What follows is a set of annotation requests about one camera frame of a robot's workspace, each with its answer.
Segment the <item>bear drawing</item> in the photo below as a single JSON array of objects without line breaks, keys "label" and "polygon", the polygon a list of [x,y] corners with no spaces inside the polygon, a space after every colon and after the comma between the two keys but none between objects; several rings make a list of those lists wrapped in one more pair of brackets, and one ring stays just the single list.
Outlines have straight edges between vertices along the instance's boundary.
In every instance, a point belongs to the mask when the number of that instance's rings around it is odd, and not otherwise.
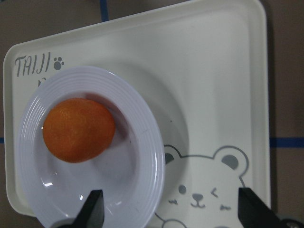
[{"label": "bear drawing", "polygon": [[223,146],[212,157],[186,155],[165,145],[166,178],[151,228],[241,228],[238,188],[248,170],[246,154]]}]

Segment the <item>brown table surface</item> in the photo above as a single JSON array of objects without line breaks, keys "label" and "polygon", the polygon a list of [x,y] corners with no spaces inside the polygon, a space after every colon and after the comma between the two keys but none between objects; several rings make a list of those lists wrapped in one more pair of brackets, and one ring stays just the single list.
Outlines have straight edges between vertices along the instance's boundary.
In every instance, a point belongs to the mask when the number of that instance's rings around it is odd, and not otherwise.
[{"label": "brown table surface", "polygon": [[[183,1],[108,0],[108,15],[109,19],[116,19]],[[268,18],[270,136],[303,138],[304,1],[261,2]],[[99,22],[98,0],[0,2],[0,72],[11,46]],[[4,137],[2,105],[0,109],[0,137]],[[303,173],[304,148],[271,148],[272,209],[301,221],[304,221]],[[42,227],[36,218],[15,212],[8,202],[4,144],[0,144],[0,227]]]}]

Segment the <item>orange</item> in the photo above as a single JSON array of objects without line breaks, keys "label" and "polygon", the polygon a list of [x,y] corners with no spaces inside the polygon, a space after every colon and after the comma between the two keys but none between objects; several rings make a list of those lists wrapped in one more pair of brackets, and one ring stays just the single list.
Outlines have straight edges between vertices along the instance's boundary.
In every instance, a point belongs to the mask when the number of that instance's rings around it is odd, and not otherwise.
[{"label": "orange", "polygon": [[42,132],[44,142],[54,156],[66,162],[84,162],[111,144],[115,123],[102,104],[72,98],[51,109]]}]

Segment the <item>blue line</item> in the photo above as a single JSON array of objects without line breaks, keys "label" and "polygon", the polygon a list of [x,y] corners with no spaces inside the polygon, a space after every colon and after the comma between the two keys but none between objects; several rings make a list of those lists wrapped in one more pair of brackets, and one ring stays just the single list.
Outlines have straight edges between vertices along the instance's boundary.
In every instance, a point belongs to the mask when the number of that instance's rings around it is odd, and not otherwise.
[{"label": "blue line", "polygon": [[270,148],[304,148],[304,138],[270,138]]},{"label": "blue line", "polygon": [[101,12],[101,21],[108,21],[109,15],[108,15],[108,7],[106,4],[106,0],[100,0],[100,12]]}]

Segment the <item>tray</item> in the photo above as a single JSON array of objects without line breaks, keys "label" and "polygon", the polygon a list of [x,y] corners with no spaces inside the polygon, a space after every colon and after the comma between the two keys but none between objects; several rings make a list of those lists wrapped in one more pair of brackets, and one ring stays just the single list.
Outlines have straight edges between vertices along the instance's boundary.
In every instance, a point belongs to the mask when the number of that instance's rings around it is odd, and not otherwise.
[{"label": "tray", "polygon": [[266,17],[257,0],[192,0],[13,46],[3,64],[5,159],[18,213],[33,216],[14,164],[22,112],[41,83],[79,65],[123,77],[158,121],[170,162],[149,227],[241,227],[241,186],[270,206]]}]

